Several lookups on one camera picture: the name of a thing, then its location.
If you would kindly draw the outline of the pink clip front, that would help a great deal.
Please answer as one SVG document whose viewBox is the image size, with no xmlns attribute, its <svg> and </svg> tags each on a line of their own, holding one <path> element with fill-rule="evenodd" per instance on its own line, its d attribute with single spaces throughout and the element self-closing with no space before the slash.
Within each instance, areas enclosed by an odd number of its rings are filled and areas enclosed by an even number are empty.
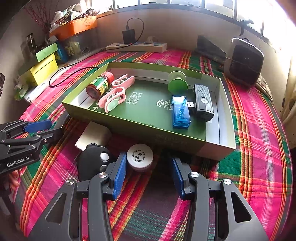
<svg viewBox="0 0 296 241">
<path fill-rule="evenodd" d="M 124 87 L 117 87 L 106 95 L 104 95 L 98 102 L 100 108 L 103 108 L 106 113 L 111 112 L 118 105 L 126 100 L 126 93 Z"/>
</svg>

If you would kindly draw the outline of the green cardboard box tray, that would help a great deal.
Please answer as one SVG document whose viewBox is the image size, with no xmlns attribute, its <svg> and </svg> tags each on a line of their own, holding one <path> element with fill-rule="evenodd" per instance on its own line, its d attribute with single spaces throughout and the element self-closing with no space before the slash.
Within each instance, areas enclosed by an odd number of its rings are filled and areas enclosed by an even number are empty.
<svg viewBox="0 0 296 241">
<path fill-rule="evenodd" d="M 208 87 L 214 116 L 210 121 L 203 121 L 191 114 L 188 129 L 173 128 L 168 76 L 175 70 L 175 67 L 159 64 L 109 62 L 75 87 L 62 103 L 70 116 L 95 121 L 113 133 L 217 161 L 227 157 L 235 150 L 236 141 L 222 80 L 183 69 L 189 86 L 185 93 L 187 100 L 193 101 L 195 98 L 194 85 Z M 111 72 L 116 78 L 123 75 L 135 78 L 134 84 L 123 93 L 125 100 L 109 113 L 86 93 L 87 85 L 105 71 Z"/>
</svg>

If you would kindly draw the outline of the pink clip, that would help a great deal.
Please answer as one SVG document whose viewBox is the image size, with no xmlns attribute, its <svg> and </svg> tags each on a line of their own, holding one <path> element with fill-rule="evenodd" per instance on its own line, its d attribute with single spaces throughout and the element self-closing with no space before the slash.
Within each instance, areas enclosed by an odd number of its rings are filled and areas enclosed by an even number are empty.
<svg viewBox="0 0 296 241">
<path fill-rule="evenodd" d="M 124 87 L 117 87 L 106 95 L 104 95 L 98 102 L 100 108 L 103 108 L 106 113 L 111 112 L 118 105 L 126 100 L 126 93 Z"/>
<path fill-rule="evenodd" d="M 124 89 L 128 89 L 131 87 L 135 82 L 135 77 L 134 76 L 128 76 L 127 74 L 117 78 L 112 82 L 112 87 L 117 88 L 117 87 L 123 87 Z"/>
</svg>

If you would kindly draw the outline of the black round key fob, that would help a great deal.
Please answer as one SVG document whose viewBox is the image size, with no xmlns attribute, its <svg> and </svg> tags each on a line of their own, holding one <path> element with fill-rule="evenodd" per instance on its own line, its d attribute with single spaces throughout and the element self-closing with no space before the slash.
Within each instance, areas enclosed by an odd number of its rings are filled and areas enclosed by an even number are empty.
<svg viewBox="0 0 296 241">
<path fill-rule="evenodd" d="M 111 161 L 111 152 L 106 147 L 95 143 L 88 144 L 78 157 L 78 180 L 86 181 L 104 172 Z"/>
</svg>

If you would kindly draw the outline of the black charger brick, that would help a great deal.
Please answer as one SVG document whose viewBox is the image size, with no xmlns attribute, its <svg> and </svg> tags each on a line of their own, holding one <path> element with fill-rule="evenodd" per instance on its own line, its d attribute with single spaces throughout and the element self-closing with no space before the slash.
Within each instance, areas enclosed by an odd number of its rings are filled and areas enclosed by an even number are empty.
<svg viewBox="0 0 296 241">
<path fill-rule="evenodd" d="M 125 45 L 130 45 L 136 42 L 134 29 L 123 30 L 122 37 Z"/>
</svg>

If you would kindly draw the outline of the small black grey heater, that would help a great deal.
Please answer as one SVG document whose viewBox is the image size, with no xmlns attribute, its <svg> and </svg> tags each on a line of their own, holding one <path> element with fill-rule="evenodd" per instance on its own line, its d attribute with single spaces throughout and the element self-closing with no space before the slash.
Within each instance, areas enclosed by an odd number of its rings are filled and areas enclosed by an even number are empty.
<svg viewBox="0 0 296 241">
<path fill-rule="evenodd" d="M 248 39 L 233 38 L 225 56 L 224 75 L 248 88 L 257 82 L 264 62 L 263 52 Z"/>
</svg>

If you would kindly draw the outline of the white power strip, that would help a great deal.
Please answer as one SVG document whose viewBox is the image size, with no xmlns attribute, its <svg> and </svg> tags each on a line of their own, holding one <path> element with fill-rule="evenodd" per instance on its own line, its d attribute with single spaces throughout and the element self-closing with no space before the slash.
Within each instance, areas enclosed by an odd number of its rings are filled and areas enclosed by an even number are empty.
<svg viewBox="0 0 296 241">
<path fill-rule="evenodd" d="M 137 42 L 133 45 L 124 44 L 124 43 L 113 43 L 111 45 L 106 46 L 106 51 L 109 52 L 155 52 L 155 53 L 163 53 L 167 50 L 167 43 L 143 43 Z"/>
</svg>

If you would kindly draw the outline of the blue usb tester dongle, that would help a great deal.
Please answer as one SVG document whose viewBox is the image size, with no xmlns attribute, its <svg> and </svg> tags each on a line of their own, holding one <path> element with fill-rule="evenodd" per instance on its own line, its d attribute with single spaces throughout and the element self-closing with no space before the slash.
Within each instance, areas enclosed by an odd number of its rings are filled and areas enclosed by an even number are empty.
<svg viewBox="0 0 296 241">
<path fill-rule="evenodd" d="M 187 130 L 191 125 L 194 113 L 188 107 L 188 101 L 185 96 L 171 97 L 172 101 L 172 126 L 173 128 Z"/>
</svg>

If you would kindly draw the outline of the orange storage tray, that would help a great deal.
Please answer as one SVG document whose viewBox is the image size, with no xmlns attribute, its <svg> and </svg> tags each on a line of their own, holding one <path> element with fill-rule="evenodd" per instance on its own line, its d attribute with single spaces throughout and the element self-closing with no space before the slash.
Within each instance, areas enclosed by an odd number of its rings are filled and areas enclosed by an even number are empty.
<svg viewBox="0 0 296 241">
<path fill-rule="evenodd" d="M 55 36 L 59 41 L 64 41 L 69 37 L 84 31 L 97 27 L 96 16 L 88 16 L 77 20 L 70 21 L 62 26 L 57 27 L 49 33 L 49 37 Z"/>
</svg>

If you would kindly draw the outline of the yellow green box stack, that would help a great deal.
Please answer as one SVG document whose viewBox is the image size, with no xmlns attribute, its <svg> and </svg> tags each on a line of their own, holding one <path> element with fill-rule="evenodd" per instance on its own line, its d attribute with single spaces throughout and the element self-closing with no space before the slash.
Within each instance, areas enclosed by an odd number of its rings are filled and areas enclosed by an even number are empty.
<svg viewBox="0 0 296 241">
<path fill-rule="evenodd" d="M 48 77 L 58 70 L 55 53 L 58 47 L 56 43 L 33 54 L 27 63 L 18 70 L 18 81 L 31 87 L 41 85 Z"/>
</svg>

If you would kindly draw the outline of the plaid pink green tablecloth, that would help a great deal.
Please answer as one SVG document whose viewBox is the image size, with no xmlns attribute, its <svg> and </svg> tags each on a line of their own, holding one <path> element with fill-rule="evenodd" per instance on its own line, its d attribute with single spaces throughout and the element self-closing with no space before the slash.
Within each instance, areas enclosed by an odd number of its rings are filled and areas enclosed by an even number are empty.
<svg viewBox="0 0 296 241">
<path fill-rule="evenodd" d="M 171 65 L 218 78 L 218 65 L 190 51 L 165 53 L 95 54 L 71 67 L 59 86 L 46 89 L 23 113 L 37 121 L 62 117 L 62 100 L 95 67 L 108 62 Z M 290 149 L 273 103 L 257 89 L 245 89 L 224 79 L 230 103 L 236 149 L 220 162 L 193 158 L 192 169 L 212 180 L 231 179 L 249 202 L 270 240 L 280 237 L 292 198 L 293 170 Z M 53 147 L 43 147 L 39 162 L 22 169 L 13 192 L 16 224 L 28 235 L 37 219 L 65 180 L 77 177 L 75 142 L 86 124 L 68 121 L 64 137 Z M 126 175 L 118 200 L 108 203 L 115 240 L 182 240 L 190 207 L 179 198 L 173 181 L 165 176 L 162 162 L 146 173 Z"/>
</svg>

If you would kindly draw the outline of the green white spool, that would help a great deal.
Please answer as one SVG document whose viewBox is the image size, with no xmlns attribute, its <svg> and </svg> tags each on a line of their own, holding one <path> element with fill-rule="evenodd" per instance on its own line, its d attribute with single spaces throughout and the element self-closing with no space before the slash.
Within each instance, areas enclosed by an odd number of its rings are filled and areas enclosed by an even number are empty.
<svg viewBox="0 0 296 241">
<path fill-rule="evenodd" d="M 184 95 L 188 90 L 186 75 L 182 71 L 173 71 L 168 75 L 168 91 L 173 95 Z"/>
</svg>

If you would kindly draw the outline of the cream patterned curtain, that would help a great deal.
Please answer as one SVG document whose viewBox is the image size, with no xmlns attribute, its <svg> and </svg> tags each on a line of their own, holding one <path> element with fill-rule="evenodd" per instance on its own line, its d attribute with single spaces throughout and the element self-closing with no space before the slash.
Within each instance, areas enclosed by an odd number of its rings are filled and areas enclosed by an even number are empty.
<svg viewBox="0 0 296 241">
<path fill-rule="evenodd" d="M 290 149 L 295 148 L 295 60 L 290 61 L 280 120 Z"/>
</svg>

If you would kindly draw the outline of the black rectangular remote device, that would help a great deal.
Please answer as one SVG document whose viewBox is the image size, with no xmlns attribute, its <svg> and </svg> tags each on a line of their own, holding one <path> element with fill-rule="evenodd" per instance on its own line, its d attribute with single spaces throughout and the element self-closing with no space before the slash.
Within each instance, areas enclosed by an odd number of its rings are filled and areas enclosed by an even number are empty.
<svg viewBox="0 0 296 241">
<path fill-rule="evenodd" d="M 210 91 L 205 85 L 195 84 L 195 115 L 204 121 L 210 121 L 214 117 L 214 109 Z"/>
</svg>

